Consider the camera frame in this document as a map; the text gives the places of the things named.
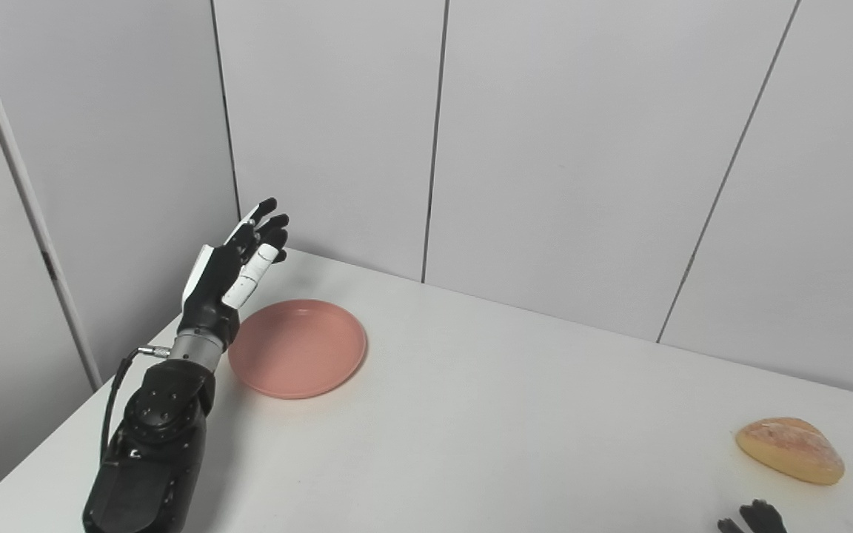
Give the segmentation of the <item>black and white right hand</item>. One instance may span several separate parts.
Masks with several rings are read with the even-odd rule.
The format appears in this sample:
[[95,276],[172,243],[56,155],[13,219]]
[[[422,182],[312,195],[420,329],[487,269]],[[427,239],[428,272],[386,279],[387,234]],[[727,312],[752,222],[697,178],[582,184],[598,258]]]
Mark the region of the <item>black and white right hand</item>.
[[719,519],[717,530],[723,533],[786,533],[782,515],[765,500],[753,500],[749,505],[739,506],[739,516],[746,523],[747,530],[731,518]]

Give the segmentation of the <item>black and white left hand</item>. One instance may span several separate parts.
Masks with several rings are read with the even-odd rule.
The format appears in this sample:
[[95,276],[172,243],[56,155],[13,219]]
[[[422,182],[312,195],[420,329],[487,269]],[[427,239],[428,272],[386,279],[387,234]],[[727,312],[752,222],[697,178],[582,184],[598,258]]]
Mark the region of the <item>black and white left hand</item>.
[[220,246],[203,246],[182,295],[180,334],[209,338],[227,349],[239,328],[239,310],[271,264],[287,259],[288,215],[274,197],[261,201]]

